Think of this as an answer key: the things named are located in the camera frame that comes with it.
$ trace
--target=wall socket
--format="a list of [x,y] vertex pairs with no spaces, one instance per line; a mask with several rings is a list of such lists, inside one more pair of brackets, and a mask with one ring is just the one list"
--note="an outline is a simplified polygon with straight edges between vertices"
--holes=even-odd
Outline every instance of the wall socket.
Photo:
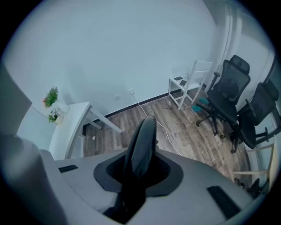
[[120,97],[120,95],[114,95],[114,98],[115,98],[115,100],[119,100],[119,99],[121,99],[121,97]]
[[129,93],[130,94],[135,94],[135,90],[134,89],[129,89]]

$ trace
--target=gray wood plank floor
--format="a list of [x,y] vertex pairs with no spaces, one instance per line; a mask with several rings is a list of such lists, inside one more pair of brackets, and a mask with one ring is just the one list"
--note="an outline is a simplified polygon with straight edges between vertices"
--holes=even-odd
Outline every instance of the gray wood plank floor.
[[[231,154],[232,143],[228,134],[231,128],[227,123],[218,121],[220,134],[225,134],[225,139],[213,135],[213,122],[204,121],[200,127],[195,121],[204,118],[207,114],[201,110],[194,112],[191,103],[186,98],[181,110],[170,97],[163,97],[143,104],[146,114],[155,115],[156,119],[166,128],[171,142],[176,149],[187,158],[208,164],[230,180],[234,180],[232,171],[249,170],[249,160],[243,144],[240,144],[235,154]],[[84,142],[84,156],[92,156],[105,152],[128,147],[131,137],[145,114],[141,107],[135,107],[121,112],[108,119],[122,129],[122,133],[114,132],[102,122],[101,130],[88,126]],[[168,141],[165,130],[157,124],[157,140],[160,149],[178,154]],[[251,185],[251,176],[239,176],[246,187]]]

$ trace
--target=black baseboard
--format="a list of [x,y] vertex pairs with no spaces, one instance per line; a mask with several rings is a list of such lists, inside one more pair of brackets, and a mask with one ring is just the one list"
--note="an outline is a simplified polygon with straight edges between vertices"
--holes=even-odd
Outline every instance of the black baseboard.
[[[180,89],[175,90],[175,91],[171,91],[171,94],[174,94],[174,93],[177,93],[177,92],[180,92]],[[159,96],[156,96],[156,97],[147,99],[147,100],[145,100],[145,101],[139,102],[139,104],[142,105],[142,104],[145,104],[145,103],[154,101],[154,100],[156,100],[156,99],[163,98],[163,97],[165,97],[165,96],[168,96],[168,92],[165,93],[165,94],[162,94],[162,95],[159,95]],[[126,111],[126,110],[128,110],[128,109],[135,108],[135,107],[137,107],[137,106],[138,106],[137,103],[136,103],[136,104],[133,104],[133,105],[130,105],[130,106],[127,106],[127,107],[125,107],[125,108],[123,108],[123,109],[117,110],[117,111],[115,111],[115,112],[112,112],[112,113],[106,115],[105,118],[111,117],[111,116],[113,116],[113,115],[116,115],[116,114],[118,114],[118,113],[124,112],[124,111]],[[93,122],[94,122],[94,123],[97,123],[97,122],[99,122],[99,121],[100,121],[100,120],[97,119],[97,120],[94,120]],[[89,125],[90,125],[90,124],[87,123],[87,124],[85,124],[85,125],[83,126],[83,131],[82,131],[82,135],[83,135],[83,136],[86,135],[86,128],[87,128],[87,126],[89,126]]]

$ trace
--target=wooden chair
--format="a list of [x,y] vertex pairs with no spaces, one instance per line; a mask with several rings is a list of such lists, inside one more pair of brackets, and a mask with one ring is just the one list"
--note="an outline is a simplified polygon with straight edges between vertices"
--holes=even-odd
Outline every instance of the wooden chair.
[[279,158],[278,158],[278,151],[277,151],[277,144],[276,144],[275,137],[274,137],[273,144],[270,144],[270,145],[267,145],[267,146],[264,146],[264,147],[261,147],[258,149],[247,151],[247,153],[257,152],[257,151],[260,151],[263,149],[268,149],[268,148],[271,148],[271,157],[270,157],[269,167],[267,170],[264,170],[264,171],[235,171],[235,172],[233,172],[233,174],[244,174],[244,175],[266,174],[268,182],[269,182],[268,191],[270,191],[272,185],[274,184],[276,177],[278,176],[278,172],[279,172]]
[[[191,101],[191,104],[193,104],[195,102],[195,100],[202,88],[206,75],[207,75],[208,71],[211,69],[211,66],[212,66],[212,62],[203,62],[203,61],[195,60],[194,65],[191,68],[191,72],[188,73],[186,77],[183,77],[183,79],[181,79],[181,80],[175,80],[174,77],[169,79],[169,96],[176,103],[176,105],[178,106],[178,109],[181,108],[185,97],[187,97]],[[182,80],[186,81],[186,84],[184,87],[180,85],[180,82]],[[181,90],[181,92],[183,92],[183,96],[174,98],[171,95],[171,83],[175,84]],[[196,92],[195,97],[192,99],[187,94],[187,91],[195,89],[195,88],[198,88],[198,90]]]

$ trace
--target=blue object on floor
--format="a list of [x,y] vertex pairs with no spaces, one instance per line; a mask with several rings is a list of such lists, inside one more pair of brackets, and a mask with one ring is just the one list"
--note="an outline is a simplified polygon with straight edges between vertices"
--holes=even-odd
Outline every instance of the blue object on floor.
[[199,98],[199,101],[203,104],[209,104],[209,101],[206,98]]
[[200,108],[200,107],[197,106],[197,105],[193,105],[193,106],[192,106],[192,109],[193,109],[194,112],[198,112],[198,111],[201,111],[201,110],[202,110],[202,108]]

